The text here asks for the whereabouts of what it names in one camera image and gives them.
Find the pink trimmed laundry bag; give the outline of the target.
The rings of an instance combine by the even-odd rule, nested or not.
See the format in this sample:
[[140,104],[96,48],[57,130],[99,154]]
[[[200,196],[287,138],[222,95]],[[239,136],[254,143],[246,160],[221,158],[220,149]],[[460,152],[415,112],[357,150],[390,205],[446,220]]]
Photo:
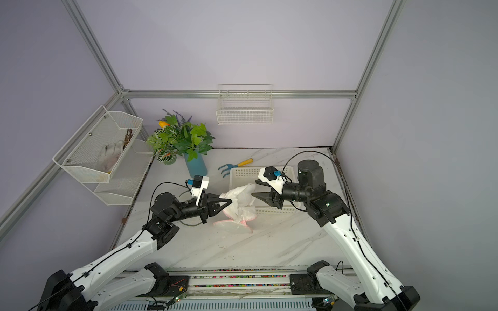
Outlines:
[[257,218],[252,195],[255,187],[256,184],[249,183],[221,194],[220,198],[230,199],[232,203],[223,209],[227,219],[214,222],[213,226],[233,234],[252,233],[248,223]]

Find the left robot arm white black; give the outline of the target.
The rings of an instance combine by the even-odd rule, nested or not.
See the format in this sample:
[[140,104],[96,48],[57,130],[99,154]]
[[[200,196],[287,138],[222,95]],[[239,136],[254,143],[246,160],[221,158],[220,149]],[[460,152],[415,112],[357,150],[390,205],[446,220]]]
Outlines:
[[33,310],[107,310],[152,290],[165,289],[168,275],[156,263],[120,281],[114,278],[169,243],[179,231],[177,220],[199,217],[206,223],[231,203],[231,199],[216,194],[201,193],[185,202],[171,193],[159,194],[150,208],[152,218],[142,230],[82,268],[53,273]]

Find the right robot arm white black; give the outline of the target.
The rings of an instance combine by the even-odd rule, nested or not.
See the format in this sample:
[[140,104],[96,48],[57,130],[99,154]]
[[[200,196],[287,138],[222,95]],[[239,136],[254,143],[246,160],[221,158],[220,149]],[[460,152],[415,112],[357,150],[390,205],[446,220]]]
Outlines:
[[319,163],[310,159],[299,162],[297,180],[288,182],[275,167],[262,168],[256,183],[271,190],[253,193],[253,197],[278,209],[285,201],[303,203],[307,214],[335,241],[359,279],[352,281],[322,260],[307,269],[313,284],[335,294],[354,310],[413,310],[420,294],[414,287],[403,285],[376,255],[350,208],[328,190]]

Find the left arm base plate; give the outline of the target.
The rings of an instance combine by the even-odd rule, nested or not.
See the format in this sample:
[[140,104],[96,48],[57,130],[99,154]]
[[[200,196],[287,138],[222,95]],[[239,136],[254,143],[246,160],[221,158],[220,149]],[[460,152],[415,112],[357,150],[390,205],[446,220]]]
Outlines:
[[186,275],[170,275],[156,282],[150,295],[153,297],[177,297],[187,292],[190,277]]

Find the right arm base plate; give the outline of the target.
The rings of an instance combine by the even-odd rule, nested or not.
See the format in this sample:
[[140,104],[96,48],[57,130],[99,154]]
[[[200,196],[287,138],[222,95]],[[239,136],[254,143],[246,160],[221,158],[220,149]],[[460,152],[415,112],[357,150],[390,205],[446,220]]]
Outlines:
[[293,295],[321,294],[322,289],[319,284],[309,275],[304,273],[291,274],[290,291]]

